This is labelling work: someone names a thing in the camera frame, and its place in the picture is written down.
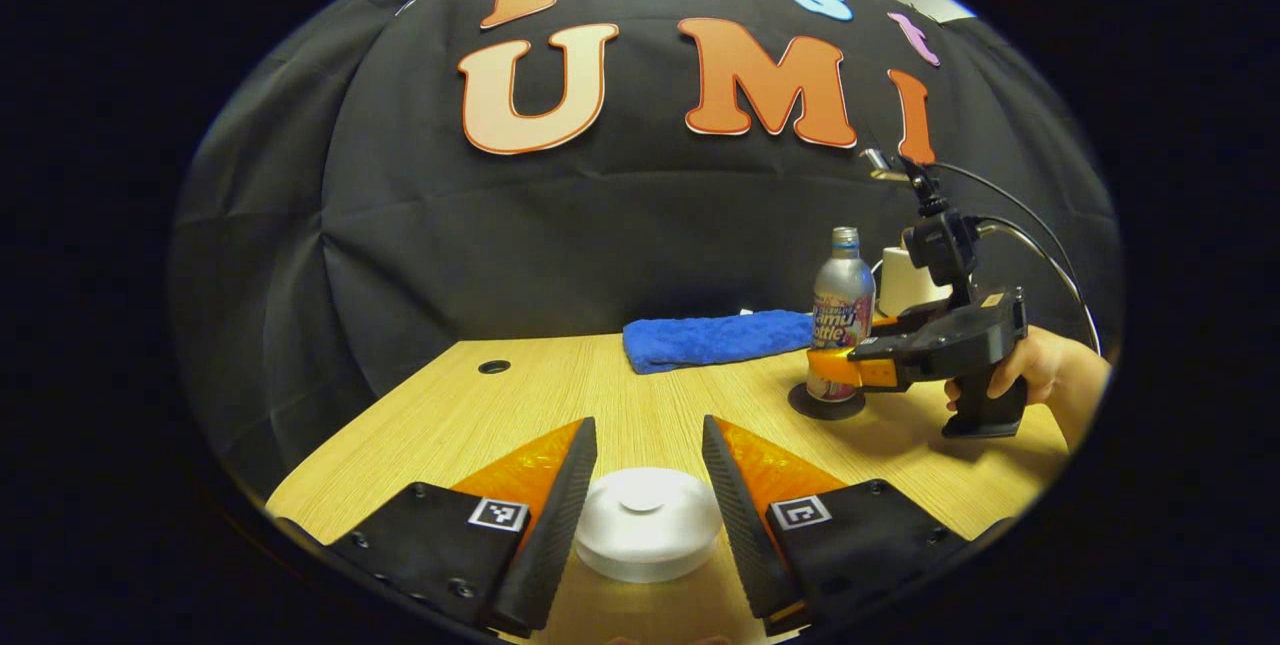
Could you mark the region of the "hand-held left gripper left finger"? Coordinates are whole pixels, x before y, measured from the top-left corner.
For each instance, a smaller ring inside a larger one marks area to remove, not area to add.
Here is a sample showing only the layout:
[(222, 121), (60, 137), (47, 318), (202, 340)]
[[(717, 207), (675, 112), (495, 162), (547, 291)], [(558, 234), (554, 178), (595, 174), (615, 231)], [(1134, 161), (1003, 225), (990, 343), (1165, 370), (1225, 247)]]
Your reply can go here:
[(576, 420), (444, 488), (411, 482), (325, 545), (352, 573), (483, 632), (547, 626), (596, 462)]

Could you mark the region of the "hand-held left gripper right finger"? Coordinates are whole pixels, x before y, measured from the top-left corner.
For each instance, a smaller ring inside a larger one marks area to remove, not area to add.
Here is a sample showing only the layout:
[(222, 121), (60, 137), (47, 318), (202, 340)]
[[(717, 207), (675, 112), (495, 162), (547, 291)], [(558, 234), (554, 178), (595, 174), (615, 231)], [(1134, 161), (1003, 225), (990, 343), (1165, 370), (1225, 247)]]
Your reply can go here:
[(846, 484), (713, 413), (701, 457), (749, 609), (768, 635), (859, 616), (972, 549), (891, 482)]

